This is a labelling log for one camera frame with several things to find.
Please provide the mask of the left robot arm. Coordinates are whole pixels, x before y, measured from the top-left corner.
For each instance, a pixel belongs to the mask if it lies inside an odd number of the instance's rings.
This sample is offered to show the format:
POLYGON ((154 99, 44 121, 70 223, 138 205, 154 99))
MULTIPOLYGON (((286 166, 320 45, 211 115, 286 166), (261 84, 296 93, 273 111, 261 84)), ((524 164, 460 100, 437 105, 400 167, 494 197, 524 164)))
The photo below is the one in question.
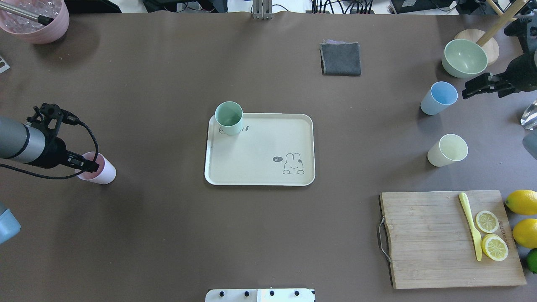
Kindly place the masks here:
POLYGON ((7 169, 31 176, 51 180, 69 179, 83 172, 96 172, 100 167, 96 162, 98 144, 90 128, 73 113, 61 109, 58 105, 43 103, 34 107, 35 114, 27 117, 26 123, 16 122, 8 117, 1 117, 0 126, 0 157, 30 166, 50 169, 58 165, 74 168, 75 174, 63 177, 51 177, 35 174, 16 167, 2 164, 7 169), (58 138, 61 123, 80 125, 86 128, 94 145, 95 154, 92 160, 67 150, 65 142, 58 138))

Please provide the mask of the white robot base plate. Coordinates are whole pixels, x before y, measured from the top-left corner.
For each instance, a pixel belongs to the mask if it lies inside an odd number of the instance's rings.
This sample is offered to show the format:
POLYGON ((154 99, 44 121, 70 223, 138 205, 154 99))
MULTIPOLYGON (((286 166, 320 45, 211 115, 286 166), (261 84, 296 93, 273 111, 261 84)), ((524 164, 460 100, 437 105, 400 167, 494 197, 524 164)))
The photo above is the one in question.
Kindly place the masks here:
POLYGON ((206 302, 315 302, 314 289, 266 288, 266 289, 213 289, 205 297, 206 302))

